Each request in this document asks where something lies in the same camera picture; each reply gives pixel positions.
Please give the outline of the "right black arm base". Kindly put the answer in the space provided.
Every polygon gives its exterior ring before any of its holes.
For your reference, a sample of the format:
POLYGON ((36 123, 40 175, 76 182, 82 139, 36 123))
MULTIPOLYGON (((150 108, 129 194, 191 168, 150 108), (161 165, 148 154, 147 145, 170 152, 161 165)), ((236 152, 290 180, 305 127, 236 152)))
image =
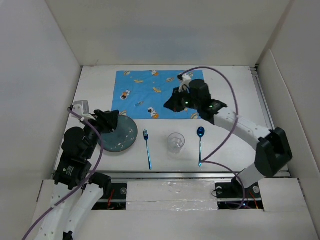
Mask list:
POLYGON ((234 179, 230 182, 217 182, 211 195, 217 199, 219 210, 263 210, 260 186, 258 182, 244 189, 234 179))

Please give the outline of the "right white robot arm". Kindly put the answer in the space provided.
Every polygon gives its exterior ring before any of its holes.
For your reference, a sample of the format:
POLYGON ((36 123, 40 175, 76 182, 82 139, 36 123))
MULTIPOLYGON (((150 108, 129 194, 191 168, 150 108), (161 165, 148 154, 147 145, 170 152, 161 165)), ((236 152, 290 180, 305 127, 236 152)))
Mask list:
POLYGON ((236 135, 255 150, 254 163, 242 170, 231 184, 231 191, 237 197, 247 194, 258 181, 272 178, 293 158, 282 128, 269 129, 239 116, 225 103, 213 99, 202 79, 187 80, 174 88, 163 106, 175 113, 186 108, 196 110, 203 120, 236 135))

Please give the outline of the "blue cartoon print cloth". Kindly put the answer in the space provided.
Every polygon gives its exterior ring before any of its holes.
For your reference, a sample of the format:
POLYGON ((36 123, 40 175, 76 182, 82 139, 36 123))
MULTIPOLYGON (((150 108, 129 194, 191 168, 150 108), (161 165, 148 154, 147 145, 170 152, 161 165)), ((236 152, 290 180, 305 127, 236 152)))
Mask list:
POLYGON ((164 107, 183 70, 120 70, 115 75, 112 110, 134 120, 199 120, 196 110, 175 113, 164 107))

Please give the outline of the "blue metal fork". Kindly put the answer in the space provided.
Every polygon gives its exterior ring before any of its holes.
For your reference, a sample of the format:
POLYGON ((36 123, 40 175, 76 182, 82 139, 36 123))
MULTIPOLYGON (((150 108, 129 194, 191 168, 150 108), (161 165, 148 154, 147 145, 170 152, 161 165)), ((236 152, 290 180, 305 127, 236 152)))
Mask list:
POLYGON ((149 134, 148 134, 147 129, 143 130, 143 138, 144 138, 145 144, 146 144, 146 152, 147 152, 147 158, 148 158, 148 168, 149 168, 149 170, 152 170, 152 161, 151 161, 150 149, 149 149, 149 145, 148 145, 149 134))

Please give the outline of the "clear plastic cup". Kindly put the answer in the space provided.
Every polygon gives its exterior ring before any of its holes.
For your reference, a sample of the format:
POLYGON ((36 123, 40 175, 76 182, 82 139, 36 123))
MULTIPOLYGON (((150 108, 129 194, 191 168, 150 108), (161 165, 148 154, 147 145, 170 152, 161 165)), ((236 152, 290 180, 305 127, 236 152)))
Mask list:
POLYGON ((179 154, 184 145, 185 137, 180 133, 171 133, 167 138, 167 149, 172 154, 179 154))

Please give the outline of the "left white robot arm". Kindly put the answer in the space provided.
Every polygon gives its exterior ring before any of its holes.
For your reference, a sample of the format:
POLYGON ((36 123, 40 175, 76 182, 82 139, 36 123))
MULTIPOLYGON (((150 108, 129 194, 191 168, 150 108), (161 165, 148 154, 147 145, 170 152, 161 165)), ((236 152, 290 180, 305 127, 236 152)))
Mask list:
POLYGON ((90 159, 102 135, 117 129, 119 111, 95 110, 84 113, 79 104, 68 108, 84 128, 68 129, 62 142, 62 155, 55 171, 50 208, 37 220, 42 223, 37 240, 75 240, 93 206, 111 194, 111 178, 97 173, 90 159))

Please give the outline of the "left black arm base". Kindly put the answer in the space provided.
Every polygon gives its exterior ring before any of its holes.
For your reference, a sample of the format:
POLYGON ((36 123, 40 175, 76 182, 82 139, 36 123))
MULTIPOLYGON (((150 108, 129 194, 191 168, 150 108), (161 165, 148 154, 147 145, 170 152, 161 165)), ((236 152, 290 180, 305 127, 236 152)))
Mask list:
POLYGON ((113 183, 108 194, 99 199, 92 210, 126 210, 127 192, 126 183, 113 183))

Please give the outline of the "teal ceramic plate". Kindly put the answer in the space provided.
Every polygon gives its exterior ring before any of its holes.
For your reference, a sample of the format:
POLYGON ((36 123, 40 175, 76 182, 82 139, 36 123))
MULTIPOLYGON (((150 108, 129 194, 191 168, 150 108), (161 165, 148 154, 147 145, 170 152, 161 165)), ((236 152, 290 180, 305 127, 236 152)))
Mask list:
POLYGON ((103 149, 111 153, 120 153, 129 149, 138 136, 138 126, 133 119, 120 115, 116 130, 103 133, 103 149))

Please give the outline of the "blue metal spoon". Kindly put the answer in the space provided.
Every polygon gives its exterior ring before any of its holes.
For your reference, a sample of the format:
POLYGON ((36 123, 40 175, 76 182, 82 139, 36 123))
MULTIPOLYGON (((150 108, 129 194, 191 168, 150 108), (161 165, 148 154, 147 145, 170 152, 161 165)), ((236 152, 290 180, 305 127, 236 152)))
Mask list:
POLYGON ((198 155, 198 166, 202 166, 202 137, 205 135, 205 128, 200 126, 197 129, 197 136, 199 137, 199 155, 198 155))

